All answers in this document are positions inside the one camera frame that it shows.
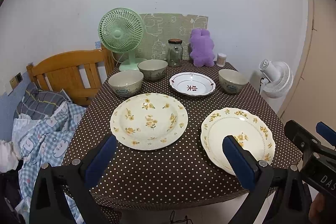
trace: white fan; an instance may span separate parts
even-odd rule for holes
[[[260,63],[259,69],[266,76],[262,81],[260,92],[264,91],[268,97],[279,98],[291,88],[293,73],[285,62],[265,59]]]

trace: bowl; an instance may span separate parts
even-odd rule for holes
[[[218,78],[220,86],[230,94],[239,93],[248,83],[244,75],[231,69],[220,70]]]
[[[165,76],[168,63],[164,60],[150,59],[138,64],[139,70],[150,81],[156,81]]]
[[[142,72],[138,70],[124,70],[112,75],[109,79],[109,84],[113,92],[120,97],[131,97],[140,90],[142,80]]]

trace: floral plate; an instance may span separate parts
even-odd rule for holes
[[[196,72],[175,74],[169,79],[169,84],[177,92],[189,96],[205,96],[216,88],[216,84],[211,78]]]
[[[110,120],[113,135],[125,146],[155,150],[175,142],[188,124],[188,113],[175,98],[146,93],[129,98]]]
[[[233,135],[256,160],[265,160],[271,164],[275,142],[271,130],[258,116],[246,110],[226,107],[213,111],[202,123],[201,143],[209,159],[235,176],[222,150],[223,139],[228,135]]]

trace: wooden bed frame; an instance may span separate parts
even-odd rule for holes
[[[88,106],[99,88],[101,81],[97,63],[104,62],[107,76],[114,69],[112,53],[103,45],[101,50],[64,52],[41,61],[36,66],[29,64],[29,78],[42,90],[50,90],[46,77],[53,91],[62,89],[71,97],[75,104]],[[84,88],[78,66],[84,65],[90,88]]]

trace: purple plush toy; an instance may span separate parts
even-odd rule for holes
[[[190,43],[192,46],[190,57],[194,60],[194,66],[212,67],[215,58],[212,49],[215,45],[210,38],[210,32],[206,29],[192,29]]]

